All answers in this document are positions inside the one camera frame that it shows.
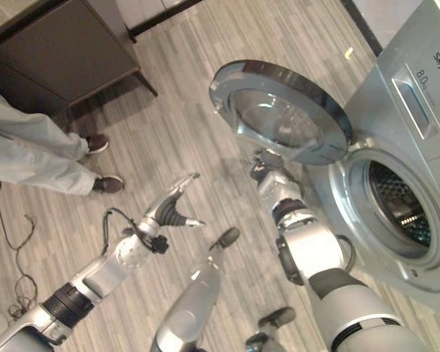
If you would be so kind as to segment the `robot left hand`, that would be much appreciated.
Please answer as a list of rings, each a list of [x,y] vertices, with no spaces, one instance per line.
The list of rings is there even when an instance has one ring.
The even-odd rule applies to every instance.
[[[144,213],[136,228],[150,236],[156,236],[161,227],[204,227],[205,222],[180,214],[177,201],[200,173],[192,172],[175,180],[155,199]]]

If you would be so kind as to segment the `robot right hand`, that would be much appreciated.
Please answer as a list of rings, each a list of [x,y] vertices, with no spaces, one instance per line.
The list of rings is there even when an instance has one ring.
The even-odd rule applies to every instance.
[[[285,165],[282,157],[268,149],[254,151],[254,166],[250,177],[261,183],[270,171],[283,170]]]

